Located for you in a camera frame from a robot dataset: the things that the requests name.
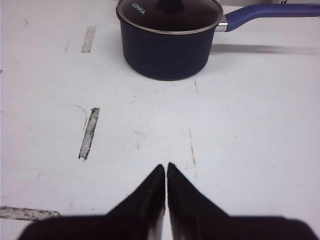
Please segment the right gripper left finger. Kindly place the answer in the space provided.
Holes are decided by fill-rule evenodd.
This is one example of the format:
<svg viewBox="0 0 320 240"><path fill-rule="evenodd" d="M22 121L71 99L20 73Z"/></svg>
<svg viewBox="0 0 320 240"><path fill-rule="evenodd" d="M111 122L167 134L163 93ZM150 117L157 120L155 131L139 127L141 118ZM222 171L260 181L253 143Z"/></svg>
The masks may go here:
<svg viewBox="0 0 320 240"><path fill-rule="evenodd" d="M20 240L159 240L165 211L165 170L157 165L142 183L103 215L47 218L28 225Z"/></svg>

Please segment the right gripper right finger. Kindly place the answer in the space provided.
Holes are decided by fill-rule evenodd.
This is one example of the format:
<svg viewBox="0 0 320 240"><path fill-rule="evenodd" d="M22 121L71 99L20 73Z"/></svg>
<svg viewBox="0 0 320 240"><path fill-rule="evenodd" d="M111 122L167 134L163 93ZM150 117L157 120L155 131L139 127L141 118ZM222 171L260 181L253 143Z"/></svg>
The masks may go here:
<svg viewBox="0 0 320 240"><path fill-rule="evenodd" d="M229 215L204 196L175 164L167 167L167 197L175 240L316 240L298 219Z"/></svg>

